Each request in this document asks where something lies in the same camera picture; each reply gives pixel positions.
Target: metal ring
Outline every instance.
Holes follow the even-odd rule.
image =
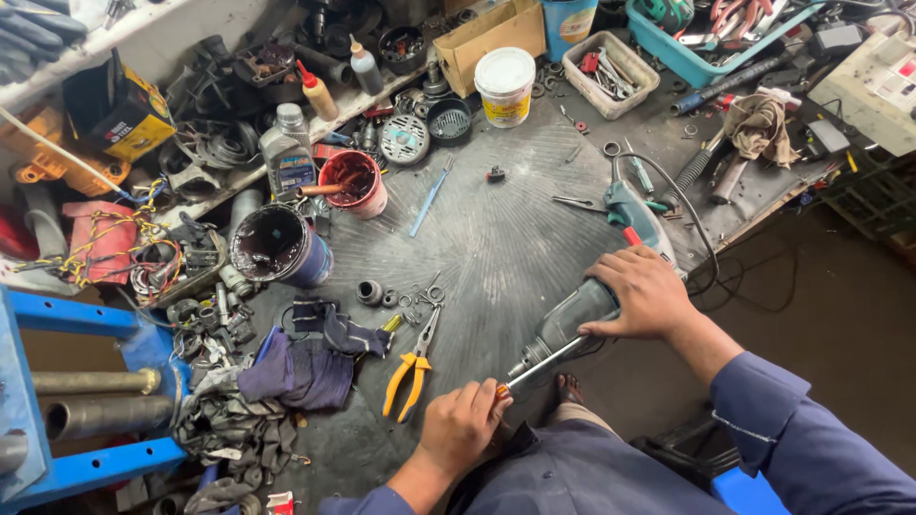
[[[610,152],[607,151],[607,148],[608,148],[608,147],[611,147],[611,148],[616,147],[617,150],[616,150],[616,152],[614,152],[614,153],[612,154],[612,153],[610,153]],[[617,143],[616,141],[608,141],[607,143],[605,143],[604,151],[605,151],[605,155],[606,155],[606,156],[608,156],[609,158],[612,158],[612,157],[614,157],[614,156],[616,156],[617,154],[620,153],[620,144]]]
[[[428,290],[426,290],[426,295],[433,302],[442,302],[442,299],[445,299],[445,290],[442,289],[442,286],[433,284]]]

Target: paint bucket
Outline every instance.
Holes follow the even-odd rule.
[[[490,125],[511,128],[528,118],[534,72],[531,54],[515,47],[495,49],[477,62],[474,86]]]
[[[305,216],[284,203],[269,203],[245,217],[229,250],[233,266],[250,280],[276,280],[300,288],[331,275],[331,249]]]
[[[585,39],[592,29],[598,0],[554,2],[540,0],[544,6],[544,29],[547,31],[547,59],[559,61],[566,50]]]
[[[318,184],[350,184],[350,192],[325,195],[328,203],[349,211],[360,220],[368,220],[385,211],[388,191],[382,183],[382,174],[375,160],[365,152],[346,150],[325,161],[318,175]]]

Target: blue sleeve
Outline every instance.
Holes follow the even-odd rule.
[[[826,408],[811,385],[745,352],[713,379],[714,417],[794,515],[916,513],[916,481]]]
[[[363,499],[327,498],[318,505],[319,515],[416,515],[404,498],[388,486],[369,492]]]

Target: dirty rag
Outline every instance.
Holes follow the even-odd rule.
[[[350,322],[349,315],[338,313],[340,308],[336,299],[297,295],[292,303],[292,322],[298,332],[324,333],[328,348],[346,354],[367,352],[384,356],[391,333],[356,325]]]
[[[782,168],[800,155],[792,150],[786,132],[786,108],[776,97],[751,94],[735,100],[725,116],[725,135],[738,154],[756,159],[760,154]]]
[[[288,408],[340,408],[353,382],[353,365],[352,357],[325,348],[321,338],[294,343],[274,338],[264,358],[239,374],[238,387],[249,402],[274,397]]]
[[[242,367],[217,368],[181,403],[175,441],[205,466],[228,459],[228,477],[201,488],[185,513],[236,504],[261,485],[265,471],[278,474],[292,455],[296,428],[277,401],[248,402],[239,391]]]

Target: blue plastic crate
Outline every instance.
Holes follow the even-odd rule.
[[[741,55],[732,59],[725,66],[713,66],[701,59],[693,50],[683,46],[680,41],[666,34],[651,21],[646,19],[636,11],[633,4],[641,0],[629,0],[627,2],[627,16],[629,16],[629,29],[633,38],[643,49],[650,54],[658,56],[665,66],[680,75],[687,83],[694,88],[704,88],[710,84],[719,82],[723,77],[737,70],[746,60],[760,53],[770,43],[789,31],[790,28],[797,26],[808,16],[816,13],[823,7],[823,4],[809,5],[799,11],[795,16],[779,27],[776,27],[765,38],[758,41],[756,45],[745,50]]]

